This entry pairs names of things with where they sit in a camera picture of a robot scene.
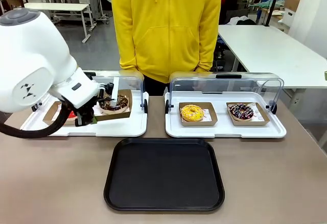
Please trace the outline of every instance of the yellow frosted donut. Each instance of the yellow frosted donut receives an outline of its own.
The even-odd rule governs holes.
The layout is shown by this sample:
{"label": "yellow frosted donut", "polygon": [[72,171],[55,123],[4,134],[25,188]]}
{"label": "yellow frosted donut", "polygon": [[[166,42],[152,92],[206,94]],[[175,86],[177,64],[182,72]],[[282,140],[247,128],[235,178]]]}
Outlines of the yellow frosted donut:
{"label": "yellow frosted donut", "polygon": [[198,122],[203,119],[204,112],[202,108],[196,105],[186,105],[180,109],[182,118],[188,122]]}

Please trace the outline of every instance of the gray joint cap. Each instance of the gray joint cap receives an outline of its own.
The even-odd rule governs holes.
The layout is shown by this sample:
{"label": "gray joint cap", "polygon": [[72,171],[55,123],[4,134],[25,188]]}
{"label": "gray joint cap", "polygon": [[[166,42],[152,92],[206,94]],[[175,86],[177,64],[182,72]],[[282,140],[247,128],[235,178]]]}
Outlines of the gray joint cap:
{"label": "gray joint cap", "polygon": [[1,26],[21,25],[36,19],[41,13],[27,8],[15,9],[0,17]]}

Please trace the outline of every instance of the transparent cover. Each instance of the transparent cover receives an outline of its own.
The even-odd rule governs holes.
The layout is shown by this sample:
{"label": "transparent cover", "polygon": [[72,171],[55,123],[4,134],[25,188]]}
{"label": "transparent cover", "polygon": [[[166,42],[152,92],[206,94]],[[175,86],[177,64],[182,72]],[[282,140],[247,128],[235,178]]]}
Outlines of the transparent cover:
{"label": "transparent cover", "polygon": [[169,111],[173,107],[174,98],[190,92],[192,94],[195,92],[217,95],[233,94],[234,97],[237,95],[240,101],[242,97],[247,99],[247,97],[259,95],[265,107],[274,111],[283,86],[284,81],[272,73],[175,72],[170,77]]}
{"label": "transparent cover", "polygon": [[143,98],[143,74],[138,71],[97,71],[97,76],[93,77],[97,83],[108,84],[113,83],[114,88],[118,86],[118,90],[131,90],[133,93],[140,93],[141,107],[144,109]]}

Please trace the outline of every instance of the black tray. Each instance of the black tray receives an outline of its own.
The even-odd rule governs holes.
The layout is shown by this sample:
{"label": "black tray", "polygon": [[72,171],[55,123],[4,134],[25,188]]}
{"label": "black tray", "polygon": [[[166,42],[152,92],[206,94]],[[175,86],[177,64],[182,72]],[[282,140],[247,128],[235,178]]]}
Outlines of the black tray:
{"label": "black tray", "polygon": [[131,138],[113,150],[104,199],[119,211],[211,211],[224,201],[216,156],[201,139]]}

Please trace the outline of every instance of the yellow jacket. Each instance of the yellow jacket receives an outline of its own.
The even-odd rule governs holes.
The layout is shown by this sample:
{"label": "yellow jacket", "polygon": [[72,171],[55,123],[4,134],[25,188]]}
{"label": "yellow jacket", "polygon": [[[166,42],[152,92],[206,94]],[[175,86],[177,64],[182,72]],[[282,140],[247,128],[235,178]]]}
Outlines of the yellow jacket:
{"label": "yellow jacket", "polygon": [[175,71],[209,71],[221,0],[112,0],[122,69],[168,83]]}

